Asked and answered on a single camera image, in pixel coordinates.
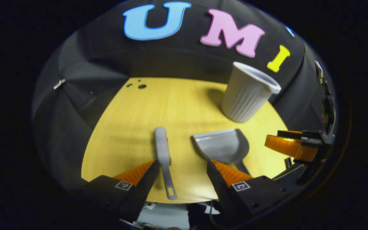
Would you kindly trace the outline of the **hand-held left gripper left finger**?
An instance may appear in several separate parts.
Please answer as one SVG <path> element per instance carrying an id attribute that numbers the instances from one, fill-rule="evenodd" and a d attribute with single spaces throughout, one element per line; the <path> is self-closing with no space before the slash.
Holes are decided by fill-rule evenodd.
<path id="1" fill-rule="evenodd" d="M 98 176 L 85 185 L 85 198 L 110 219 L 136 221 L 159 172 L 158 160 L 152 160 L 113 177 Z"/>

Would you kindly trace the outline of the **small grey broom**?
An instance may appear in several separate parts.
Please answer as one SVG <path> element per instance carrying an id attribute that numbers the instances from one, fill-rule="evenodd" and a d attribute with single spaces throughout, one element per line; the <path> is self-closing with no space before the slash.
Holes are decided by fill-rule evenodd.
<path id="1" fill-rule="evenodd" d="M 156 147 L 157 160 L 162 168 L 163 181 L 165 184 L 165 192 L 167 198 L 169 200 L 174 201 L 177 200 L 178 196 L 175 191 L 175 186 L 173 184 L 169 168 L 171 157 L 169 153 L 167 133 L 164 127 L 156 127 L 154 134 L 155 134 L 155 147 Z"/>

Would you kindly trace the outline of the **black backdrop cloth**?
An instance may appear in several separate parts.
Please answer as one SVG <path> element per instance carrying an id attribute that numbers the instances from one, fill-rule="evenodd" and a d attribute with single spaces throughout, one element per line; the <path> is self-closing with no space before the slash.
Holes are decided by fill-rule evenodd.
<path id="1" fill-rule="evenodd" d="M 66 190 L 81 187 L 81 166 L 88 140 L 111 99 L 130 77 L 168 77 L 228 83 L 234 61 L 259 69 L 281 86 L 269 102 L 289 130 L 322 129 L 323 89 L 315 61 L 326 64 L 297 33 L 259 9 L 239 0 L 174 0 L 191 4 L 180 30 L 170 37 L 135 41 L 124 33 L 123 13 L 154 5 L 146 25 L 165 24 L 167 0 L 127 0 L 69 36 L 45 63 L 35 84 L 31 121 L 44 166 Z M 263 29 L 255 57 L 235 48 L 200 42 L 212 21 L 209 9 L 230 14 L 236 25 Z M 56 90 L 60 80 L 65 79 Z"/>

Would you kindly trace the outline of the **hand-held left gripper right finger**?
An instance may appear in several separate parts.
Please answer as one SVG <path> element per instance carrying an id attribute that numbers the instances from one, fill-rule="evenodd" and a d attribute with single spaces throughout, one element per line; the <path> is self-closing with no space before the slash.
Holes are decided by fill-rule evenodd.
<path id="1" fill-rule="evenodd" d="M 207 161 L 207 175 L 222 214 L 231 224 L 260 216 L 292 195 L 290 190 L 267 176 L 253 178 L 212 159 Z"/>

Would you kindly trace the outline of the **white ribbed garbage bin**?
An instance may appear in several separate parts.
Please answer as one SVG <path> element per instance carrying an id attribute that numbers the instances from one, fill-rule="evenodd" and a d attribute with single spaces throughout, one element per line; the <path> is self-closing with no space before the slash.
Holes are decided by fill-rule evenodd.
<path id="1" fill-rule="evenodd" d="M 220 104 L 221 111 L 234 122 L 246 123 L 281 89 L 280 84 L 268 74 L 247 64 L 233 62 Z"/>

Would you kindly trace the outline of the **grey dustpan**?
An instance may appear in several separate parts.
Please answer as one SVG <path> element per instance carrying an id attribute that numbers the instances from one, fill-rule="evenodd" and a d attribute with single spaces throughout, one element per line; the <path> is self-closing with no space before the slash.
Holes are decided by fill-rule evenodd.
<path id="1" fill-rule="evenodd" d="M 239 171 L 250 175 L 243 160 L 249 153 L 250 145 L 240 129 L 227 129 L 191 136 L 197 150 L 206 158 L 220 163 L 234 163 Z"/>

